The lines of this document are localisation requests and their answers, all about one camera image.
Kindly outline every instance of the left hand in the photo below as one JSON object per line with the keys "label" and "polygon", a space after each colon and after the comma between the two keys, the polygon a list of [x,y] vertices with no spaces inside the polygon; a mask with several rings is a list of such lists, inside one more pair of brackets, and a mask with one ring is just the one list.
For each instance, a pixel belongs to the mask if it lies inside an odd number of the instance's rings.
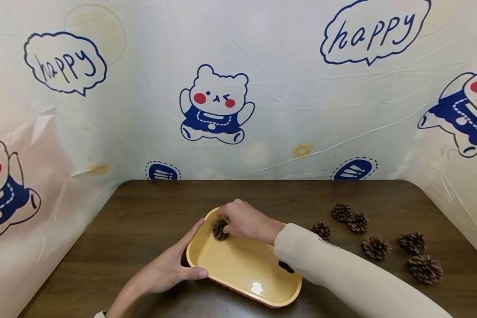
{"label": "left hand", "polygon": [[168,291],[179,282],[208,277],[208,272],[205,269],[187,268],[180,263],[185,248],[191,243],[202,224],[204,224],[204,219],[199,220],[180,241],[164,251],[132,278],[141,291],[158,294]]}
{"label": "left hand", "polygon": [[202,224],[204,224],[204,219],[199,220],[180,241],[134,275],[115,299],[106,317],[129,317],[143,295],[168,291],[168,289],[185,280],[207,278],[208,272],[205,269],[187,268],[180,263],[185,248],[192,241]]}

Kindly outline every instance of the sleeve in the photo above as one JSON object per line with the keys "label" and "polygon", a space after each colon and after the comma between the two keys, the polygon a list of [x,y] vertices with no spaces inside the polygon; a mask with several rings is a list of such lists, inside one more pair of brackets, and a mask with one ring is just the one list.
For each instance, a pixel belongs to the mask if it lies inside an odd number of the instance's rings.
{"label": "sleeve", "polygon": [[351,252],[320,241],[318,235],[298,225],[288,224],[278,234],[274,253],[363,317],[452,318],[401,279]]}
{"label": "sleeve", "polygon": [[106,318],[105,311],[98,312],[94,318]]}

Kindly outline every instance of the cartoon bear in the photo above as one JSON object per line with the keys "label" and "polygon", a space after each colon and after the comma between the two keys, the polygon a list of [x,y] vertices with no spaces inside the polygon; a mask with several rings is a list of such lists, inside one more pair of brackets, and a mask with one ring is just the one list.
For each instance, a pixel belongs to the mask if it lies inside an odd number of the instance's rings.
{"label": "cartoon bear", "polygon": [[8,154],[0,141],[0,235],[11,225],[27,221],[41,207],[41,197],[23,185],[17,153]]}
{"label": "cartoon bear", "polygon": [[185,116],[181,133],[187,140],[217,138],[225,144],[244,140],[242,125],[253,114],[255,105],[246,102],[249,78],[244,73],[219,75],[203,64],[191,88],[180,93]]}
{"label": "cartoon bear", "polygon": [[418,127],[440,127],[454,135],[460,155],[477,156],[477,74],[464,73],[450,82],[439,103],[420,118]]}

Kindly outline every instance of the blue oval badge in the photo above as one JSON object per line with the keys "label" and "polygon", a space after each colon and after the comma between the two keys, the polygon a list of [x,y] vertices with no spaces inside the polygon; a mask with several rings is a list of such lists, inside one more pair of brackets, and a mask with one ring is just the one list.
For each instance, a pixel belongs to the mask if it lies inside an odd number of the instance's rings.
{"label": "blue oval badge", "polygon": [[364,180],[378,168],[371,158],[355,157],[343,162],[332,174],[331,180]]}
{"label": "blue oval badge", "polygon": [[145,175],[148,180],[179,180],[180,171],[171,164],[150,161],[146,165]]}

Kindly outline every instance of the tray rim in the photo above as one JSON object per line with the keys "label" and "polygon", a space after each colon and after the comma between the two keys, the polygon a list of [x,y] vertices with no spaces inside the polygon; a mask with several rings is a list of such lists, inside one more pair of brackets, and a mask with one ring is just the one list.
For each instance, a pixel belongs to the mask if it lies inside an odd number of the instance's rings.
{"label": "tray rim", "polygon": [[[212,209],[210,212],[208,212],[206,215],[205,215],[205,218],[204,218],[204,221],[206,222],[207,221],[207,218],[212,215],[213,213],[215,213],[215,211],[217,211],[219,209],[219,207],[217,208],[214,208]],[[185,257],[187,258],[187,261],[189,263],[189,266],[191,267],[196,267],[196,265],[194,264],[194,262],[191,260],[191,256],[189,255],[189,251],[191,250],[191,246],[193,244],[193,241],[191,240],[191,242],[189,243],[189,245],[187,246],[187,249],[185,251]],[[272,302],[272,301],[268,301],[264,298],[261,298],[259,297],[258,295],[256,294],[253,294],[252,292],[249,292],[249,291],[245,291],[244,289],[242,288],[239,288],[235,285],[232,285],[232,284],[229,284],[228,282],[224,281],[223,279],[221,278],[218,278],[214,275],[211,275],[210,273],[208,274],[208,278],[211,279],[212,281],[215,281],[217,282],[218,284],[220,285],[223,285],[225,286],[226,288],[229,288],[229,289],[232,289],[233,291],[235,292],[238,292],[239,294],[242,294],[248,298],[251,298],[253,300],[256,300],[270,308],[282,308],[282,307],[285,307],[285,306],[288,306],[289,304],[291,304],[292,302],[295,301],[295,299],[299,296],[300,294],[300,291],[301,291],[301,288],[302,288],[302,281],[303,281],[303,278],[300,277],[299,279],[299,284],[297,286],[297,289],[296,291],[293,293],[293,295],[291,296],[291,298],[289,298],[288,300],[284,301],[284,302],[280,302],[280,303],[276,303],[276,302]]]}

